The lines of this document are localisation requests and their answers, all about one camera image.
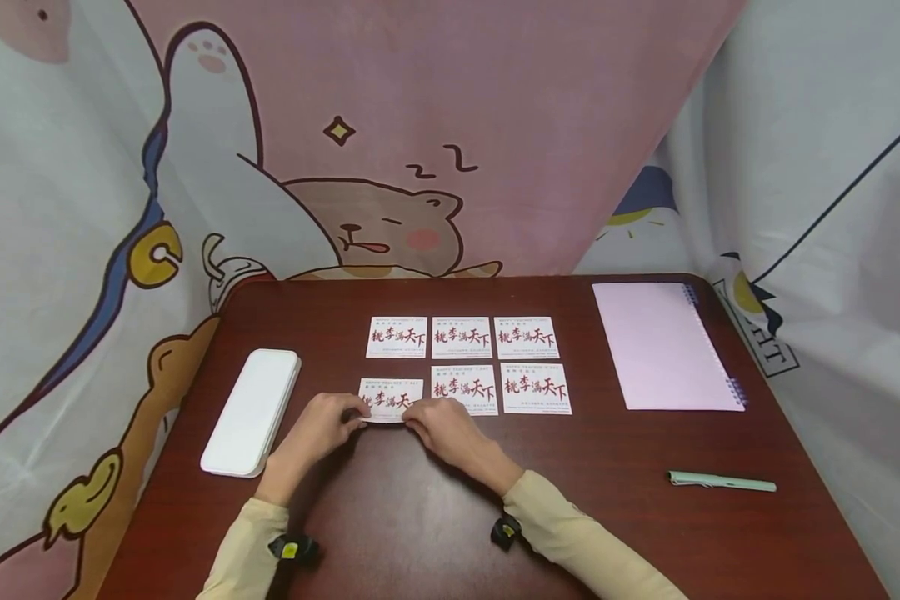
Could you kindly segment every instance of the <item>brown table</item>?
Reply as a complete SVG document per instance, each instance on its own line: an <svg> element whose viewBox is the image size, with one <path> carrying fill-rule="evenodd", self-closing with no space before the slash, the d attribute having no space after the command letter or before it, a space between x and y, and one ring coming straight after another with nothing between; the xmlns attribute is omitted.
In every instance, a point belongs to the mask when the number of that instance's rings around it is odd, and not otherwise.
<svg viewBox="0 0 900 600"><path fill-rule="evenodd" d="M745 387L746 412L626 409L590 284L647 279L695 286L717 352ZM303 359L280 436L318 392L354 392L362 377L429 382L429 359L364 358L378 315L551 316L572 416L501 413L479 424L690 598L887 597L713 290L659 276L248 285L224 312L100 598L199 592L256 486L198 466L254 348ZM668 469L771 480L779 491L673 487ZM590 598L527 548L492 545L499 500L433 461L399 425L362 431L294 502L292 525L326 551L315 568L281 568L272 598Z"/></svg>

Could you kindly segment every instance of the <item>pink notebook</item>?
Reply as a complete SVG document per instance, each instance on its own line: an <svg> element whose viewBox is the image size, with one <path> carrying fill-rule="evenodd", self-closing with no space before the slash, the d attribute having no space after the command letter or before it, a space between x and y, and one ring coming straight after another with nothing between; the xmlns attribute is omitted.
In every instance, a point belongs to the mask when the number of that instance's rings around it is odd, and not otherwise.
<svg viewBox="0 0 900 600"><path fill-rule="evenodd" d="M742 388L727 375L683 283L598 283L603 330L631 410L742 411Z"/></svg>

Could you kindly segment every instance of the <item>pen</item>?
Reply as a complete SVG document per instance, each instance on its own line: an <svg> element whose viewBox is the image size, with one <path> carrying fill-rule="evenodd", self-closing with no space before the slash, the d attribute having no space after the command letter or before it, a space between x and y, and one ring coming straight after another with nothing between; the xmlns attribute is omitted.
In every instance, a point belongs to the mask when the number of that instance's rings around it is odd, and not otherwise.
<svg viewBox="0 0 900 600"><path fill-rule="evenodd" d="M777 484L772 481L758 479L738 479L706 473L690 473L684 470L670 470L670 483L675 486L704 486L705 488L739 488L739 490L755 490L758 492L776 492Z"/></svg>

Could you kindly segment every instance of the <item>hand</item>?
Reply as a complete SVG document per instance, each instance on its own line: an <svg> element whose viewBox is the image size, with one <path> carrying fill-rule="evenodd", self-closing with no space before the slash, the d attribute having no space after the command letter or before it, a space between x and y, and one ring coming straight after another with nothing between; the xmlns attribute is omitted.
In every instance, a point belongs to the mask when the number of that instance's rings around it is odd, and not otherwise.
<svg viewBox="0 0 900 600"><path fill-rule="evenodd" d="M313 397L290 433L269 455L255 497L286 506L310 467L340 448L351 433L367 426L359 418L343 422L343 413L350 409L370 416L370 407L351 393L318 393Z"/></svg>
<svg viewBox="0 0 900 600"><path fill-rule="evenodd" d="M467 409L454 398L417 400L403 413L426 449L502 497L523 476L499 444L484 436Z"/></svg>

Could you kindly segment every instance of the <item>card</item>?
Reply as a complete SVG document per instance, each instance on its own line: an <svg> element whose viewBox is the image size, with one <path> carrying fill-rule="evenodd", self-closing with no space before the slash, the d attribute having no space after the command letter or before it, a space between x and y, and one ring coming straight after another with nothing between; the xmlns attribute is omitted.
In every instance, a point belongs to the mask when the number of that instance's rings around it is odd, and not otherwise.
<svg viewBox="0 0 900 600"><path fill-rule="evenodd" d="M474 417L499 415L493 365L431 367L431 396L456 398Z"/></svg>
<svg viewBox="0 0 900 600"><path fill-rule="evenodd" d="M560 358L557 335L550 317L495 317L497 356L506 358Z"/></svg>
<svg viewBox="0 0 900 600"><path fill-rule="evenodd" d="M423 398L423 379L361 379L360 398L370 406L368 423L400 423L403 411Z"/></svg>
<svg viewBox="0 0 900 600"><path fill-rule="evenodd" d="M504 412L525 415L572 415L563 365L500 362Z"/></svg>
<svg viewBox="0 0 900 600"><path fill-rule="evenodd" d="M433 317L433 358L493 358L489 317Z"/></svg>
<svg viewBox="0 0 900 600"><path fill-rule="evenodd" d="M367 358L426 358L426 317L374 317Z"/></svg>

